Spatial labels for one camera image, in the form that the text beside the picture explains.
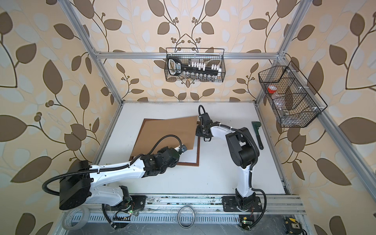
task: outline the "cable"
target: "cable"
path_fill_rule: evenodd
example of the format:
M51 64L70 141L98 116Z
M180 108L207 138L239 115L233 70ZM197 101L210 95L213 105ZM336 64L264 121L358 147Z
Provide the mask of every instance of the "cable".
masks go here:
M102 204L102 212L103 212L103 215L105 216L106 220L108 221L108 223L111 225L111 227L113 227L114 229L116 229L116 225L110 220L110 218L108 217L108 215L106 213L105 205L104 204Z
M264 196L264 207L262 209L260 216L257 218L257 220L251 226L249 226L249 229L253 228L260 221L260 219L262 218L262 216L264 215L264 213L266 211L266 194L265 194L265 192L261 189L258 189L258 188L252 188L252 190L255 191L255 192L261 192L263 194L263 196Z
M154 149L157 147L157 145L162 141L162 140L164 140L165 138L167 138L167 137L174 137L174 138L176 138L178 141L179 141L179 154L181 154L182 152L182 150L183 150L183 145L182 145L182 141L179 139L179 137L177 137L176 135L166 135L166 136L164 136L164 137L162 137L160 140L158 140L158 142L154 145L154 147L152 148L152 150L150 150L150 152L148 153L148 154L151 154L153 151L154 151Z

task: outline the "leaf pattern wallpaper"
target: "leaf pattern wallpaper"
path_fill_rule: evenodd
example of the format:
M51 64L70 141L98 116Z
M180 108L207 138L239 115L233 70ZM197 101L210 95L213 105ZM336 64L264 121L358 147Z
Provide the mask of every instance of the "leaf pattern wallpaper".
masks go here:
M92 44L102 52L223 48L277 52L297 0L71 0Z
M314 0L287 53L373 171L375 11L374 1ZM260 107L288 183L301 196L317 234L373 234L376 204L320 122L281 128L266 99ZM354 214L361 227L352 226Z
M93 161L118 105L56 1L0 1L0 21L2 233L51 234L42 183Z

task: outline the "black tool handle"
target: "black tool handle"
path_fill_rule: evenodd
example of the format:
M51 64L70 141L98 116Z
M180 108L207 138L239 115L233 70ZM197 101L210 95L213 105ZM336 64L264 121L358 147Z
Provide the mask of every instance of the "black tool handle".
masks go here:
M259 148L260 148L261 150L263 150L263 149L264 149L264 146L262 145L262 142L261 142L261 138L260 138L260 136L257 135L256 138L257 138L257 142L259 143Z

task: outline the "wire basket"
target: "wire basket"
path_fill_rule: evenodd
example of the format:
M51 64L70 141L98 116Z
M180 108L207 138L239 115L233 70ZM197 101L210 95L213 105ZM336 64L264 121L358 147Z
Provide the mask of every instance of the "wire basket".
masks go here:
M259 72L259 81L270 106L281 127L307 127L324 109L327 108L325 100L307 80L302 85L294 75L297 68L291 66L273 66ZM317 104L308 94L310 89L318 95L323 104Z
M224 49L218 48L166 48L166 81L187 80L200 82L223 82L226 74Z

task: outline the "masking tape roll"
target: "masking tape roll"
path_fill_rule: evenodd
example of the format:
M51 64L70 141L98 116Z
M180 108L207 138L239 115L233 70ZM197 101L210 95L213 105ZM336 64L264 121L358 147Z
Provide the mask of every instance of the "masking tape roll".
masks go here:
M72 226L73 216L79 211L82 211L82 216L80 218L80 221L76 225ZM89 221L89 216L90 216L90 211L87 207L78 206L65 213L63 217L62 226L65 230L80 229Z

